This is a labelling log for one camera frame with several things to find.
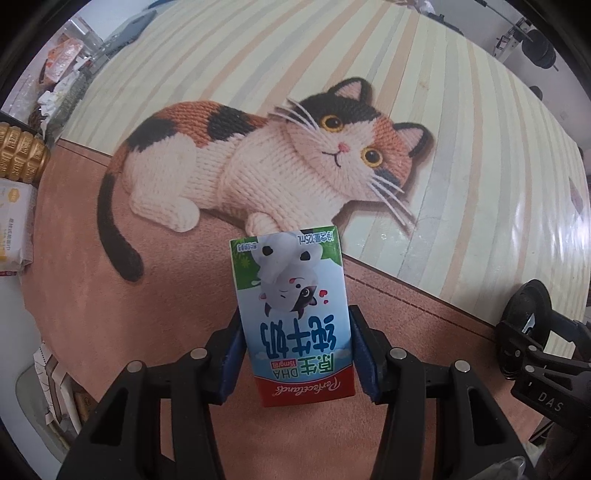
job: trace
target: brown carpet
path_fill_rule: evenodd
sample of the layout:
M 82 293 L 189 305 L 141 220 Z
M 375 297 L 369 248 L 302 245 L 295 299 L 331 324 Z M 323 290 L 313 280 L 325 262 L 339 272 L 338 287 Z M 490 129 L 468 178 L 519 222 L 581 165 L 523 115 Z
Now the brown carpet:
M 175 361 L 227 324 L 236 308 L 228 240 L 242 235 L 207 213 L 194 231 L 170 232 L 136 217 L 117 186 L 116 223 L 146 267 L 139 283 L 125 282 L 96 230 L 96 195 L 108 161 L 106 155 L 59 142 L 41 182 L 35 260 L 23 276 L 26 307 L 44 340 L 95 398 L 127 362 Z M 470 362 L 520 438 L 530 435 L 541 417 L 511 397 L 512 384 L 496 366 L 490 326 L 349 259 L 345 273 L 349 303 L 360 305 L 371 326 L 423 361 Z M 433 462 L 432 406 L 425 478 Z M 248 360 L 235 393 L 223 407 L 212 408 L 228 479 L 367 478 L 384 416 L 385 407 L 373 406 L 362 393 L 321 404 L 262 408 Z M 163 442 L 169 452 L 170 444 Z

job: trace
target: snack package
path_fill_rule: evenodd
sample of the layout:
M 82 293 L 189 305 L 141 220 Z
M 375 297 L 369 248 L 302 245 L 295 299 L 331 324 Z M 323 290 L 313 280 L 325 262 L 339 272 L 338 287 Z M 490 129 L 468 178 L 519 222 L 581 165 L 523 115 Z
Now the snack package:
M 0 178 L 0 272 L 19 272 L 33 260 L 33 213 L 37 189 Z
M 335 226 L 230 241 L 242 327 L 265 407 L 355 394 Z
M 47 54 L 43 83 L 52 85 L 60 81 L 70 64 L 76 59 L 84 42 L 77 38 L 68 38 Z

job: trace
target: white package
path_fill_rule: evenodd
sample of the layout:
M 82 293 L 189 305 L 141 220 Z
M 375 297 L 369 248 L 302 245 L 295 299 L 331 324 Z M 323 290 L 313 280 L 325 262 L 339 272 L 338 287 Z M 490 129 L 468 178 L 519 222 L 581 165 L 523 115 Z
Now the white package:
M 18 272 L 33 261 L 33 213 L 37 189 L 0 178 L 0 271 Z

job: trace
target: black clamp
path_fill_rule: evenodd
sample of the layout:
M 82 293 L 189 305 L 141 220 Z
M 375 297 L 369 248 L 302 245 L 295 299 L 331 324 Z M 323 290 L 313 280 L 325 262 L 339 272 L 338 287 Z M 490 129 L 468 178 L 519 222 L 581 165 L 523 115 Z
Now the black clamp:
M 521 473 L 535 478 L 515 431 L 468 362 L 424 364 L 392 348 L 383 332 L 367 325 L 359 307 L 350 306 L 349 313 L 363 391 L 375 404 L 388 404 L 372 480 L 420 478 L 426 398 L 437 399 L 434 479 L 475 478 L 510 458 L 520 458 Z
M 372 480 L 420 478 L 426 398 L 438 400 L 434 478 L 488 480 L 495 478 L 487 474 L 491 468 L 504 468 L 504 478 L 524 472 L 535 478 L 511 425 L 467 362 L 424 364 L 369 328 L 359 307 L 351 306 L 349 317 L 363 391 L 388 404 Z M 245 350 L 236 311 L 205 348 L 173 364 L 130 362 L 82 428 L 57 479 L 224 479 L 209 404 L 221 405 L 232 393 Z M 163 398 L 171 399 L 174 461 L 160 453 Z
M 551 331 L 574 342 L 578 359 L 544 353 Z M 501 372 L 515 380 L 515 398 L 573 433 L 591 426 L 591 332 L 552 309 L 542 282 L 531 280 L 511 297 L 495 337 Z

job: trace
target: gold container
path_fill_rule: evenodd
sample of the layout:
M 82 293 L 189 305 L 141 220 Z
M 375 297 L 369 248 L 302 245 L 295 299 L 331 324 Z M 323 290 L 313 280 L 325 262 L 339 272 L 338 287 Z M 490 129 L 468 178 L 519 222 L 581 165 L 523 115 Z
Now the gold container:
M 0 177 L 36 183 L 48 160 L 49 149 L 42 140 L 0 122 Z

